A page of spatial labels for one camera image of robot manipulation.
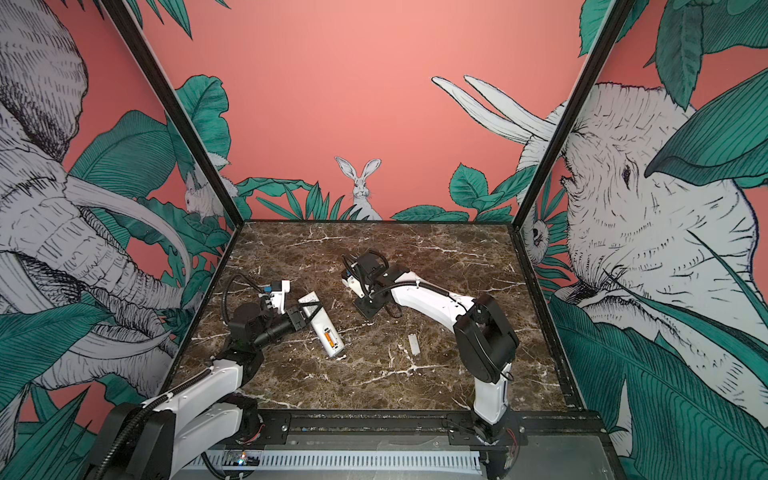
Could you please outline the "white remote control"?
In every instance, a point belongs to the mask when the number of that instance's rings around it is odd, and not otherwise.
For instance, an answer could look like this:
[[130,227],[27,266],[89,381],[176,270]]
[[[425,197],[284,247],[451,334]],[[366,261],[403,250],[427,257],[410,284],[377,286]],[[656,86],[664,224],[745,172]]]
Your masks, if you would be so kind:
[[320,340],[330,358],[338,357],[345,349],[345,344],[332,323],[324,306],[315,292],[310,292],[298,300],[309,325]]

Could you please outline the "white battery cover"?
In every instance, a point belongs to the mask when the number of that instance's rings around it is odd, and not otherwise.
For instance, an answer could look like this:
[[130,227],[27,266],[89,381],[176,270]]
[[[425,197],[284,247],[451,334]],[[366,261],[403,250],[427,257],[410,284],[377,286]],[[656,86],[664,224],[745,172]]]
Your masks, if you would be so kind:
[[413,355],[419,355],[420,354],[420,346],[418,343],[417,336],[415,334],[410,334],[408,336],[410,349]]

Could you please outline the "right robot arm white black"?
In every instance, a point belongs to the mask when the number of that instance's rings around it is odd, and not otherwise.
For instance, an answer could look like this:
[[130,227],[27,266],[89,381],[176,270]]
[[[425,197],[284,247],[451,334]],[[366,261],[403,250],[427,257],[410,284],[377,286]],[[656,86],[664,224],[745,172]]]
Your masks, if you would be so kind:
[[508,387],[520,341],[497,300],[487,293],[451,292],[373,249],[357,257],[344,254],[342,262],[342,281],[357,296],[355,307],[365,318],[382,309],[410,308],[454,334],[460,360],[474,378],[474,434],[486,445],[514,439],[517,421]]

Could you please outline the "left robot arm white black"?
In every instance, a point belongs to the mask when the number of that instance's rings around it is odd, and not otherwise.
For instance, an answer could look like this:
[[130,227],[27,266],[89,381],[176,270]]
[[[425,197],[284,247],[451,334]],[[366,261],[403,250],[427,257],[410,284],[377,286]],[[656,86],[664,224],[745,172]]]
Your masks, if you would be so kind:
[[142,403],[107,416],[78,473],[80,479],[170,479],[225,439],[254,441],[258,405],[237,395],[264,361],[267,345],[307,327],[319,301],[279,310],[266,301],[240,305],[228,318],[223,349],[202,372]]

